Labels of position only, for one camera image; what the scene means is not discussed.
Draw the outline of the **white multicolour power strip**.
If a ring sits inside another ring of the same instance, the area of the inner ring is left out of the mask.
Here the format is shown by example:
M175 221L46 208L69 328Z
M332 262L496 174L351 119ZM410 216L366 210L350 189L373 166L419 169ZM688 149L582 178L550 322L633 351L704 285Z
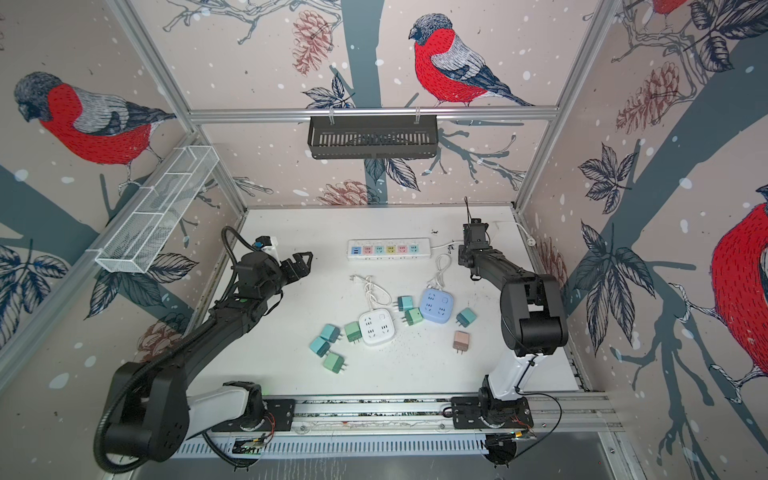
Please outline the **white multicolour power strip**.
M381 261L430 258L427 238L352 239L347 242L349 260Z

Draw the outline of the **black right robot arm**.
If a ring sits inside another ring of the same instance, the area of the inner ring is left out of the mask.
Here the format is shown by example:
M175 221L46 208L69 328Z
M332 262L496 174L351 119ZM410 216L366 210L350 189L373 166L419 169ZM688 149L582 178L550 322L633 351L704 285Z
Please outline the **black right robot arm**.
M471 217L463 225L458 262L470 279L499 290L500 328L507 351L478 391L482 418L495 425L523 405L526 385L546 357L568 341L566 314L554 276L509 261L494 248L489 225Z

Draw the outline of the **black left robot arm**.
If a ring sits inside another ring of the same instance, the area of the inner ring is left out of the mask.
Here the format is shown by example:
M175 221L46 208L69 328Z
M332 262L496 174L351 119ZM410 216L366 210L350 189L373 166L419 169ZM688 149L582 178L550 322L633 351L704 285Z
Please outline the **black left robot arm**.
M221 238L232 275L208 320L161 354L145 362L128 362L112 377L93 440L94 459L106 473L122 474L149 461L166 461L197 436L234 469L249 469L251 462L231 457L214 443L211 430L239 423L252 429L266 427L263 443L274 437L278 421L260 385L230 381L194 396L188 388L209 363L280 304L285 286L311 273L313 254L299 252L279 261L267 251L270 238L262 236L245 245L245 255L236 257L230 242L241 242L242 236L226 226Z

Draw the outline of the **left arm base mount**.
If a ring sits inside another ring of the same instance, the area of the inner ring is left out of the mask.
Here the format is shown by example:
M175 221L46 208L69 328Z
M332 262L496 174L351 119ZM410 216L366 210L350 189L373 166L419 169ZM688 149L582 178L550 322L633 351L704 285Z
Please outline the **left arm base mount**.
M296 401L267 398L260 407L248 407L238 418L226 420L212 428L216 433L272 433L291 430Z

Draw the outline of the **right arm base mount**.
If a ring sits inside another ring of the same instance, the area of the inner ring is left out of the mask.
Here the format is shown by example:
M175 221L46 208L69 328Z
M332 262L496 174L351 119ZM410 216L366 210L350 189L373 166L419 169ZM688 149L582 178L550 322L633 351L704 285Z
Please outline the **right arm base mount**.
M450 399L450 418L457 430L533 428L528 401L481 399L479 396L456 396Z

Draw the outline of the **pink USB charger plug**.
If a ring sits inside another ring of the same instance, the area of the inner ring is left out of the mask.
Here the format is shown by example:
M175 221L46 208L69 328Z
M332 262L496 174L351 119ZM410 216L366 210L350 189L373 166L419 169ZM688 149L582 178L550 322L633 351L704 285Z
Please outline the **pink USB charger plug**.
M452 348L459 354L464 354L470 347L470 334L464 331L456 331L453 337Z

